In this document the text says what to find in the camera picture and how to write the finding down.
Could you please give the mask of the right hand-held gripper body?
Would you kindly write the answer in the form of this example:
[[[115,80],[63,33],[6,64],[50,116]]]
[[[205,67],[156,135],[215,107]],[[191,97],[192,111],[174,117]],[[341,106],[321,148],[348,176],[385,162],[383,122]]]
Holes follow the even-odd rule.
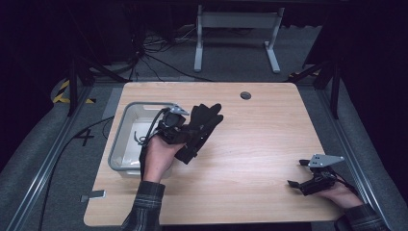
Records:
[[[331,166],[343,160],[343,156],[315,154],[308,165],[313,173],[313,178],[301,183],[301,192],[309,195],[331,188],[337,182],[337,173]]]

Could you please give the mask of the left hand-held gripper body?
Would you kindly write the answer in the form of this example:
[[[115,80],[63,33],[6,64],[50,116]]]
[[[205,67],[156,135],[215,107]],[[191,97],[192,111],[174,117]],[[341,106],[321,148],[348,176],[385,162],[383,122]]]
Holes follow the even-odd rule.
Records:
[[[156,134],[168,144],[185,143],[189,139],[189,134],[182,128],[186,121],[185,116],[189,113],[178,105],[173,105],[164,108],[162,115]]]

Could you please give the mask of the black glove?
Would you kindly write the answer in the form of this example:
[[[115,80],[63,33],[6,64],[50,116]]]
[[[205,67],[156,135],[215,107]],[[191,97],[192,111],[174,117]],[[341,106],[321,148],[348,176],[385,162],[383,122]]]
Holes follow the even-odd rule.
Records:
[[[198,154],[198,151],[211,136],[216,127],[223,121],[221,105],[216,103],[212,107],[204,104],[194,106],[191,111],[191,119],[185,130],[190,138],[185,145],[175,154],[175,158],[184,164],[188,164]]]

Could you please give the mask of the grey plastic bin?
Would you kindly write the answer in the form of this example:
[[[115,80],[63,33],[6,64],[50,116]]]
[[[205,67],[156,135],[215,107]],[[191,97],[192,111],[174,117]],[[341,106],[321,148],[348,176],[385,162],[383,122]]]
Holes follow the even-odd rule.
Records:
[[[156,115],[161,109],[171,108],[172,103],[132,102],[123,111],[115,132],[108,157],[109,167],[122,177],[140,178],[140,153],[149,129],[154,130],[162,118]]]

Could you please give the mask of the person's right hand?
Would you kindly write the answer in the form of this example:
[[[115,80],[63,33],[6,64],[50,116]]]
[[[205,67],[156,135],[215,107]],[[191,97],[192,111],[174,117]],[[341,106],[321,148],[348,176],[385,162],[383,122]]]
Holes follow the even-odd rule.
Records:
[[[336,183],[328,190],[317,192],[317,196],[327,198],[345,210],[363,205],[363,201],[341,183]]]

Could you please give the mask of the person's left hand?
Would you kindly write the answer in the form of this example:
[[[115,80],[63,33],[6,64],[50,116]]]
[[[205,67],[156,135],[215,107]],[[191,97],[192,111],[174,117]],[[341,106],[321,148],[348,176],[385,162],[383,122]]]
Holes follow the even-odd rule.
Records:
[[[165,172],[172,165],[175,154],[183,147],[182,143],[168,144],[160,137],[154,136],[147,145],[143,181],[160,183]]]

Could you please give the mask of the yellow black striped floor tape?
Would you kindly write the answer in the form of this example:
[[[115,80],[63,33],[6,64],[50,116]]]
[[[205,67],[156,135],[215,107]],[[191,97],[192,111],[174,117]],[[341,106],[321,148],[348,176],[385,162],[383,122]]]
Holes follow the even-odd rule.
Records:
[[[68,88],[69,84],[70,84],[69,80],[65,80],[62,83],[62,85],[60,86],[56,96],[52,100],[53,103],[67,103],[67,104],[70,103],[70,99],[64,97],[64,93],[65,93],[66,89]],[[94,103],[96,103],[95,98],[86,99],[86,104],[94,104]]]

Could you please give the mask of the grey metal stand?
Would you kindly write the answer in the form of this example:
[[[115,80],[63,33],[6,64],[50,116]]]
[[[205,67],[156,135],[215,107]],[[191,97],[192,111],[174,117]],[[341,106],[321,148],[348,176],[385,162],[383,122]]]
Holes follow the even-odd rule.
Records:
[[[271,37],[264,42],[268,60],[272,71],[281,71],[276,55],[274,44],[277,39],[281,21],[285,9],[279,8],[274,13],[226,13],[226,12],[205,12],[203,6],[197,7],[196,17],[196,47],[193,70],[200,72],[203,61],[203,29],[204,28],[248,28],[248,29],[269,29]]]

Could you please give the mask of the aluminium floor rail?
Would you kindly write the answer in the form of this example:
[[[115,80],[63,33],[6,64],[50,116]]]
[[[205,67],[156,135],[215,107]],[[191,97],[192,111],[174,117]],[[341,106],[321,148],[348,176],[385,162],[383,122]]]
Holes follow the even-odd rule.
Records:
[[[341,88],[338,101],[338,119],[330,111],[329,90],[317,90],[316,94],[363,201],[368,202],[393,231],[408,231],[406,203],[382,164],[345,88]]]
[[[72,116],[64,115],[62,117],[62,125],[58,129],[58,133],[51,139],[51,146],[45,152],[41,164],[36,172],[32,174],[30,185],[24,196],[18,203],[18,207],[13,213],[13,217],[8,222],[4,231],[21,231],[25,221],[32,212],[44,186],[47,184],[51,176],[51,171],[57,164],[57,159],[62,153],[65,140],[73,126],[73,123],[85,105],[86,99],[92,91],[92,87],[83,87],[79,91],[79,106]]]

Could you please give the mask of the black metal frame stand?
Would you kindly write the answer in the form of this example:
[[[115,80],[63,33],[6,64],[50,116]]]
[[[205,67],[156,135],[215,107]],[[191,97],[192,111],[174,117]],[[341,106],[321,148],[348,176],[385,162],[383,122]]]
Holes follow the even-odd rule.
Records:
[[[108,68],[104,67],[102,64],[95,63],[87,58],[81,56],[74,56],[72,58],[68,80],[69,80],[69,111],[68,116],[72,116],[77,107],[79,106],[79,96],[78,96],[78,81],[85,87],[91,87],[94,82],[94,74],[91,73],[91,69],[94,68],[104,76],[107,76],[119,83],[129,83],[129,80],[124,79],[117,75],[116,73],[110,71]]]
[[[338,99],[340,92],[340,67],[335,61],[325,61],[319,64],[314,64],[311,67],[289,75],[286,83],[297,83],[298,81],[312,76],[315,72],[318,73],[313,86],[316,90],[324,90],[328,84],[331,84],[330,94],[330,112],[335,119],[338,119]]]

